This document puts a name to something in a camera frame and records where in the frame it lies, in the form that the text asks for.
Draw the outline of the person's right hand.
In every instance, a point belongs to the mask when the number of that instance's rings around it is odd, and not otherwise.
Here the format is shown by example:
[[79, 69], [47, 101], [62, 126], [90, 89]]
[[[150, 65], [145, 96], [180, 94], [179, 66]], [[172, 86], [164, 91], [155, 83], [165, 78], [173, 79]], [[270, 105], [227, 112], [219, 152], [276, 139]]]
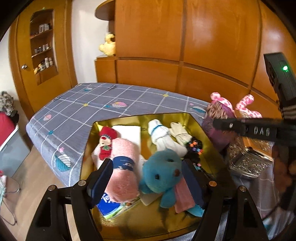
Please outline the person's right hand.
[[289, 166], [281, 161], [278, 146], [274, 145], [272, 149], [272, 158], [274, 159], [273, 175], [274, 184], [280, 194], [285, 193], [286, 189], [292, 185], [292, 175], [295, 175], [295, 161]]

